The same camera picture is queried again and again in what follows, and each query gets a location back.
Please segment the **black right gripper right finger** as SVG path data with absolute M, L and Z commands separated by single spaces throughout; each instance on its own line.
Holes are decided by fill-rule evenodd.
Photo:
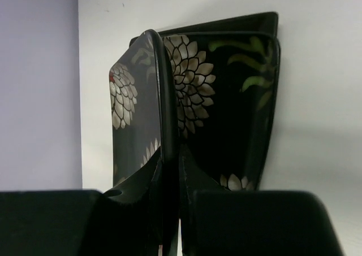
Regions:
M 179 150 L 184 255 L 342 255 L 322 201 L 304 191 L 231 192 Z

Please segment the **square teal black plate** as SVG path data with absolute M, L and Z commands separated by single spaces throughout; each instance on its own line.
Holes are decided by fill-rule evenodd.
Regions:
M 221 19 L 210 21 L 206 23 L 198 23 L 183 27 L 176 27 L 168 30 L 158 31 L 158 34 L 164 38 L 168 36 L 187 36 L 184 40 L 186 45 L 189 45 L 194 38 L 192 34 L 201 34 L 202 36 L 207 33 L 224 34 L 227 32 L 236 33 L 263 33 L 268 36 L 273 36 L 278 41 L 278 13 L 275 11 L 262 12 L 251 15 L 237 16 L 234 18 Z

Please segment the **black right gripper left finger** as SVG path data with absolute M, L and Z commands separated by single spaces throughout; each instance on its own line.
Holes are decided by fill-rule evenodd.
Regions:
M 2 255 L 157 255 L 161 214 L 151 202 L 160 152 L 124 182 L 97 190 L 1 193 Z

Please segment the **black white floral square plate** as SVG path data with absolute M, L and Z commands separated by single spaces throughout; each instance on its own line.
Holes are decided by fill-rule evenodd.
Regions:
M 262 32 L 163 37 L 180 138 L 196 164 L 227 190 L 256 190 L 274 120 L 281 47 Z

